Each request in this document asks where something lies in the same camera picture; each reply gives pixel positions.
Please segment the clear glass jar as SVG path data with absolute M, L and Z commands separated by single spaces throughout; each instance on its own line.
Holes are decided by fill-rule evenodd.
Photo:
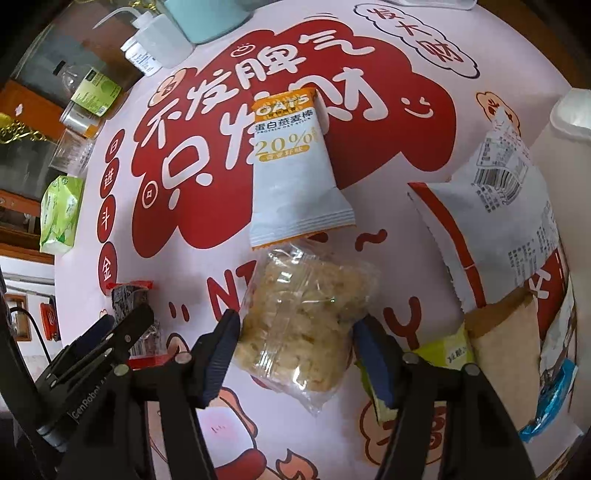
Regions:
M 69 129 L 60 137 L 49 166 L 62 174 L 85 178 L 94 141 Z

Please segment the green label plastic bottle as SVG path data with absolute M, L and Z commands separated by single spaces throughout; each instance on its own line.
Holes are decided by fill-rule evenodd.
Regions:
M 61 61 L 53 70 L 68 100 L 97 117 L 103 117 L 116 103 L 122 88 L 90 65 Z

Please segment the clear rice cracker pack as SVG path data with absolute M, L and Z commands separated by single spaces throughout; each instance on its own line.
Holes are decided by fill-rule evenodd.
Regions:
M 308 242 L 266 249 L 240 307 L 235 365 L 317 415 L 342 383 L 353 325 L 369 313 L 379 280 L 374 265 Z

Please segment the green yellow small packet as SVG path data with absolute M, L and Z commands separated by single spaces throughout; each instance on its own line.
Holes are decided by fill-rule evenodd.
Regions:
M 465 364 L 475 361 L 464 324 L 453 335 L 422 345 L 418 349 L 415 349 L 414 353 L 436 367 L 455 370 L 460 370 Z M 385 426 L 388 422 L 393 422 L 397 418 L 398 411 L 389 408 L 385 401 L 377 396 L 372 384 L 370 384 L 367 369 L 363 367 L 360 359 L 356 360 L 356 367 L 361 372 L 363 389 L 370 396 L 370 399 L 372 399 L 377 423 L 380 426 Z

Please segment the white plastic storage bin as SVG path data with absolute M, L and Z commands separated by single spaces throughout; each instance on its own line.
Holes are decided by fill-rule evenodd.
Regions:
M 590 91 L 571 89 L 532 146 L 547 186 L 572 279 L 590 285 Z

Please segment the teal cylinder container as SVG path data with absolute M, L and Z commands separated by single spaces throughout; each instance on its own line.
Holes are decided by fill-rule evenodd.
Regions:
M 204 44 L 242 26 L 252 13 L 231 0 L 166 0 L 164 7 L 193 44 Z

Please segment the green tissue pack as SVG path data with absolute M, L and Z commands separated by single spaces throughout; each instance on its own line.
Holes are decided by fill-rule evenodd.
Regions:
M 61 175 L 47 187 L 41 201 L 41 253 L 63 255 L 74 246 L 85 180 Z

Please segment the white squeeze bottle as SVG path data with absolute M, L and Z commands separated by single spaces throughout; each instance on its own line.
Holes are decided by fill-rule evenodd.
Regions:
M 131 26 L 135 33 L 120 46 L 120 50 L 144 76 L 152 76 L 162 67 L 173 68 L 192 53 L 193 45 L 176 24 L 166 15 L 150 10 L 140 12 L 133 7 L 120 7 L 99 20 L 93 28 L 99 28 L 121 13 L 133 17 Z

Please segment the white orange oat bar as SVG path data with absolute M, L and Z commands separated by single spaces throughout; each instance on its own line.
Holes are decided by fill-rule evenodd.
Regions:
M 356 224 L 335 181 L 317 103 L 317 90 L 305 87 L 252 105 L 253 249 Z

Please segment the beige toast snack pack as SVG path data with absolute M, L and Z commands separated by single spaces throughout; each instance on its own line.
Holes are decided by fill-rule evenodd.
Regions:
M 503 402 L 516 429 L 536 416 L 541 389 L 537 305 L 520 287 L 498 303 L 475 309 L 464 324 L 477 364 Z

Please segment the blue snack packet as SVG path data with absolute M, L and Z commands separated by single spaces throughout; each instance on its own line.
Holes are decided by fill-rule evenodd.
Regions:
M 534 420 L 519 432 L 523 442 L 529 443 L 555 420 L 572 389 L 577 372 L 578 366 L 565 359 L 555 380 L 540 394 Z

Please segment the dark seaweed snack pack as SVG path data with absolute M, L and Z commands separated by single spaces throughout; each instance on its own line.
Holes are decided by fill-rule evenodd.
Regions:
M 168 359 L 159 321 L 149 305 L 153 282 L 135 280 L 106 284 L 112 310 L 122 324 L 128 365 L 133 370 L 162 365 Z

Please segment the white red snack bag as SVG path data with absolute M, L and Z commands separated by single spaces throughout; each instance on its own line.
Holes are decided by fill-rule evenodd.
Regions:
M 524 287 L 545 334 L 566 293 L 547 184 L 505 109 L 447 182 L 412 182 L 409 196 L 435 239 L 461 309 L 493 305 Z

